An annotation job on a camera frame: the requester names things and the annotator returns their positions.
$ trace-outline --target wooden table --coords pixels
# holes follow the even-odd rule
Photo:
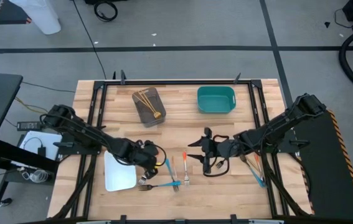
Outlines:
[[[76,114],[87,120],[94,81],[79,81],[73,108]],[[284,111],[278,80],[262,80],[263,91],[270,119]],[[202,154],[199,147],[187,147],[203,135],[208,126],[214,134],[229,135],[246,129],[255,128],[252,107],[246,85],[235,85],[237,106],[229,114],[200,114],[197,109],[198,85],[158,85],[161,100],[166,109],[166,120],[163,124],[145,128],[139,120],[131,94],[147,86],[111,86],[107,89],[103,130],[114,137],[125,137],[132,140],[150,139],[163,147],[167,156],[175,159],[177,176],[184,177],[182,152]],[[98,95],[96,107],[100,102]],[[255,91],[257,105],[258,92]],[[289,155],[279,154],[280,170],[287,191],[303,210],[311,213],[306,187],[301,168]],[[80,156],[70,156],[59,166],[50,202],[48,217],[55,215],[67,201],[75,188]],[[257,184],[248,167],[238,158],[230,161],[230,171],[221,177],[208,178],[202,175],[202,164],[187,159],[187,170],[191,179],[189,187],[180,186],[180,192],[174,193],[172,187],[140,192],[137,188],[117,192],[107,192],[104,176],[104,153],[98,156],[93,181],[92,199],[89,220],[119,220],[120,215],[128,219],[225,219],[230,214],[237,218],[271,218],[266,189]],[[140,177],[143,170],[137,167]],[[148,184],[170,182],[166,167],[159,169],[155,178]],[[280,198],[275,193],[278,212],[281,214]],[[78,215],[82,214],[84,192],[80,197]]]

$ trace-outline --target teal container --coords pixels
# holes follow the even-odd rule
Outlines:
[[[202,86],[197,90],[200,113],[227,114],[236,107],[234,90],[229,86]]]

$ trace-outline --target black metal frame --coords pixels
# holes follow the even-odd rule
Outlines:
[[[97,124],[96,126],[99,128],[102,126],[102,121],[103,121],[103,116],[104,116],[104,111],[105,111],[105,101],[106,101],[106,93],[107,93],[107,88],[109,86],[113,85],[236,85],[234,83],[235,80],[112,80],[112,81],[95,81],[93,85],[93,93],[92,93],[92,100],[90,103],[90,109],[89,109],[89,115],[88,115],[88,124],[92,124],[93,121],[93,115],[95,112],[95,104],[96,104],[96,99],[97,99],[97,94],[98,90],[102,89],[101,91],[101,100],[100,100],[100,107],[99,107],[99,112],[98,112],[98,119],[97,119]],[[252,111],[253,111],[253,118],[255,122],[256,128],[260,126],[260,119],[258,115],[258,108],[257,108],[257,103],[255,101],[255,94],[254,94],[254,88],[256,87],[258,90],[259,98],[260,98],[260,103],[261,103],[261,110],[263,112],[263,119],[265,122],[269,121],[268,117],[268,112],[267,112],[267,107],[265,103],[265,96],[263,94],[262,90],[262,85],[261,85],[261,80],[238,80],[237,85],[247,85],[248,87],[248,92],[250,94],[250,99],[251,99],[251,106],[252,106]],[[91,157],[91,162],[94,164],[96,163],[96,155],[92,155]],[[277,160],[277,155],[274,153],[272,154],[272,161],[273,161],[273,167],[275,169],[275,174],[279,178],[279,180],[282,182],[281,179],[281,172],[280,172],[280,167],[278,165],[278,160]],[[80,160],[80,166],[78,170],[78,177],[77,177],[77,185],[80,183],[82,176],[83,176],[83,171],[85,169],[85,163],[86,163],[86,155],[81,155],[81,160]],[[266,177],[266,184],[268,185],[268,198],[269,198],[269,204],[270,204],[270,210],[271,210],[271,216],[274,218],[278,216],[277,214],[277,209],[276,209],[276,203],[275,203],[275,196],[273,193],[273,188],[271,185],[271,180],[269,177],[266,176],[266,172],[264,173]],[[93,185],[93,178],[92,176],[90,180],[88,181],[87,184],[87,191],[85,195],[85,201],[83,204],[83,217],[88,218],[89,214],[89,208],[90,208],[90,199],[92,195],[92,185]],[[288,212],[288,206],[285,201],[285,199],[282,197],[280,194],[281,198],[281,206],[283,209],[283,215],[289,215]],[[72,207],[72,212],[71,212],[71,217],[76,217],[77,214],[77,209],[78,209],[78,200],[75,201],[73,207]],[[210,223],[210,222],[216,222],[216,223],[241,223],[244,222],[246,223],[248,220],[247,219],[237,219],[235,218],[235,215],[231,216],[231,220],[195,220],[197,223]],[[163,222],[163,220],[147,220],[144,222],[150,222],[150,223],[156,223],[156,222]]]

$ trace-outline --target blue handle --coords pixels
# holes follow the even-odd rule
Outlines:
[[[257,173],[255,173],[255,171],[250,167],[248,166],[253,174],[253,176],[256,178],[256,180],[258,181],[258,184],[259,186],[261,187],[266,187],[266,185],[262,182],[262,180],[259,178],[259,176],[257,175]]]
[[[179,186],[179,185],[181,185],[181,181],[180,180],[175,181],[175,182],[171,182],[171,183],[168,183],[168,184],[160,184],[160,185],[158,185],[158,187]]]
[[[169,175],[171,175],[171,177],[173,179],[174,177],[172,176],[172,170],[171,170],[171,165],[169,163],[169,159],[165,160],[165,164],[166,164],[166,167],[168,167]]]

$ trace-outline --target floor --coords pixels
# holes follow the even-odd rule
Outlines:
[[[77,80],[103,79],[73,2],[50,2],[62,26],[57,34],[43,35],[34,24],[0,25],[0,73],[63,90],[74,90]],[[333,18],[347,0],[129,0],[115,3],[119,14],[110,23],[99,21],[92,6],[75,2],[106,77],[123,69],[129,79],[234,78],[240,72],[241,78],[277,78],[287,104],[308,92],[335,112],[353,163],[353,84],[337,59],[337,47],[352,31]],[[349,24],[342,13],[338,20]],[[324,46],[334,50],[319,48]],[[353,51],[347,58],[353,68]],[[72,93],[25,84],[17,96],[47,109],[73,100]],[[38,119],[17,102],[6,118]],[[0,128],[0,139],[11,144],[21,134],[6,122]],[[10,184],[5,196],[14,202],[0,208],[0,222],[43,220],[51,191]]]

